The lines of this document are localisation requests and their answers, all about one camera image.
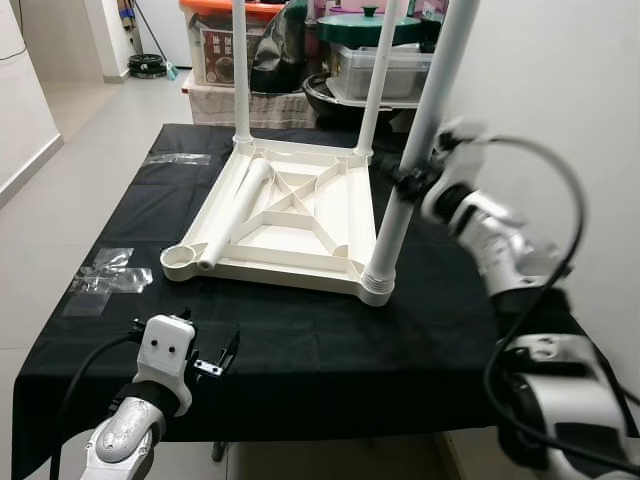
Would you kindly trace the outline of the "black round wok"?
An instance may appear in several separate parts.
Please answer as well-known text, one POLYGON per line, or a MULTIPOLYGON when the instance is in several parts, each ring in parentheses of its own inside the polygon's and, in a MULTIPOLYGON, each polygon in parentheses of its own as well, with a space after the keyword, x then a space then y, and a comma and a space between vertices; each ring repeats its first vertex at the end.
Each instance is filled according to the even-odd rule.
MULTIPOLYGON (((328 73, 317 73, 303 82, 308 105, 315 111, 316 127, 325 131, 360 131, 364 119, 364 105, 347 106, 339 104, 332 91, 326 86, 328 73)), ((393 132, 393 120, 408 113, 408 109, 380 108, 375 132, 393 132)))

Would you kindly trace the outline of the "white plastic table top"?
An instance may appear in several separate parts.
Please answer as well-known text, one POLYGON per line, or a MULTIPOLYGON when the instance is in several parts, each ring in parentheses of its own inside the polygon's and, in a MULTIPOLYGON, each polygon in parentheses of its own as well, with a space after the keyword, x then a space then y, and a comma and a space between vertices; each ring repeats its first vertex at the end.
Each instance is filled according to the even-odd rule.
POLYGON ((371 159, 356 155, 355 147, 253 138, 237 148, 233 141, 186 234, 160 253, 166 279, 218 276, 358 297, 376 243, 371 159), (215 268, 198 269, 211 224, 259 156, 269 161, 259 195, 215 268))

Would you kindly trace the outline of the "clear plastic bag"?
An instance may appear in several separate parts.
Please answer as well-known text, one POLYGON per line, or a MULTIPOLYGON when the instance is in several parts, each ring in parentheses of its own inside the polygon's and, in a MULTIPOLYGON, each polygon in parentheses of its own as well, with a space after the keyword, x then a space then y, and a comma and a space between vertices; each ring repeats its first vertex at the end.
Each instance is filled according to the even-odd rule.
POLYGON ((146 157, 143 164, 179 164, 179 165, 209 165, 212 156, 210 154, 150 154, 146 157))
POLYGON ((81 266, 67 288, 64 316, 99 316, 111 294, 138 294, 154 282, 148 268, 129 265, 133 248, 105 248, 81 266))

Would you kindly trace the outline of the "clear plastic container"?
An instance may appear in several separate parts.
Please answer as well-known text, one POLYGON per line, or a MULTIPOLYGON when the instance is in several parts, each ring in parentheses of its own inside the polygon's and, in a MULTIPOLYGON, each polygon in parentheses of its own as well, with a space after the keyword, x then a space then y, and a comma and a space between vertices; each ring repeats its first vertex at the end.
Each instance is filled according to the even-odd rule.
MULTIPOLYGON (((328 84, 342 99, 366 101, 376 64, 376 47, 334 45, 328 84)), ((387 60, 387 72, 381 91, 383 102, 417 102, 425 86, 434 55, 420 52, 416 44, 394 46, 387 60)))

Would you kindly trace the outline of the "clear storage box orange lid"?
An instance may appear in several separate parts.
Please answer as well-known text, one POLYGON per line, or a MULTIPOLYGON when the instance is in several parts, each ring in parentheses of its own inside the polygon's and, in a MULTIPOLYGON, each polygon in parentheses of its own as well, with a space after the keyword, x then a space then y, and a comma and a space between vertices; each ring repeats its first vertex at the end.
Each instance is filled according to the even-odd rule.
MULTIPOLYGON (((260 38, 270 20, 284 8, 285 0, 246 0, 248 55, 252 61, 252 50, 259 45, 260 38)), ((232 31, 232 0, 179 0, 180 9, 186 17, 189 50, 195 82, 204 84, 204 59, 201 55, 201 29, 225 29, 232 31)))

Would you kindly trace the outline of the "green pot lid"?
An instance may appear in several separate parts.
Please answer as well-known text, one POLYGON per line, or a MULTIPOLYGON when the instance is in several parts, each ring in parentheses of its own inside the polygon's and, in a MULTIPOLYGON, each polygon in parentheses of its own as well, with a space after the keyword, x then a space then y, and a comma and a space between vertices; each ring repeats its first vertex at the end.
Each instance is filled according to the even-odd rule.
MULTIPOLYGON (((384 26, 385 14, 375 10, 361 13, 325 15, 317 20, 317 36, 323 42, 339 44, 357 49, 357 47, 376 47, 384 26)), ((425 20, 403 15, 394 24, 392 45, 420 44, 425 36, 425 20)))

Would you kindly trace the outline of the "red printed carton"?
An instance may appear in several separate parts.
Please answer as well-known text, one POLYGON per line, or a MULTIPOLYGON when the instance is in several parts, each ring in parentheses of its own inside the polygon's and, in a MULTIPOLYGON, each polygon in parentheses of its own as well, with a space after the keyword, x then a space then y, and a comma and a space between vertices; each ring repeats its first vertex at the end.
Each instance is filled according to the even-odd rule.
POLYGON ((234 35, 225 29, 201 29, 201 55, 204 59, 204 84, 233 86, 234 35))

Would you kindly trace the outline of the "beige cloth covered bench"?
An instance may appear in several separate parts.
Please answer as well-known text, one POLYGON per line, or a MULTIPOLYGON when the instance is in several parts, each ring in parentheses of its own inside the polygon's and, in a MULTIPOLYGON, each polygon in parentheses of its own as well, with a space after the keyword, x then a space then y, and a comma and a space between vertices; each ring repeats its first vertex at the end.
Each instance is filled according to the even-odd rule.
MULTIPOLYGON (((197 125, 236 125, 236 96, 232 87, 206 86, 186 81, 186 93, 193 123, 197 125)), ((250 93, 248 122, 253 129, 312 128, 317 114, 305 93, 250 93)))

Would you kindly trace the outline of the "black tablecloth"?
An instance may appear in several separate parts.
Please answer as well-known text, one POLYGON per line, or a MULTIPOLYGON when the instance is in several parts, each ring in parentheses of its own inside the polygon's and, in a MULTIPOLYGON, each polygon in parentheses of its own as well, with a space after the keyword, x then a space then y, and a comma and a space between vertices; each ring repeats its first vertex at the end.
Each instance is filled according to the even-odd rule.
POLYGON ((358 436, 488 428, 498 416, 483 371, 521 310, 493 303, 474 260, 443 227, 412 221, 387 305, 352 294, 279 285, 157 276, 140 293, 114 293, 100 314, 68 315, 61 297, 20 366, 12 393, 9 467, 22 480, 49 458, 56 433, 95 428, 132 379, 137 348, 111 348, 83 376, 68 413, 59 406, 93 349, 134 320, 189 310, 198 351, 241 343, 224 378, 193 388, 169 442, 317 442, 358 436))

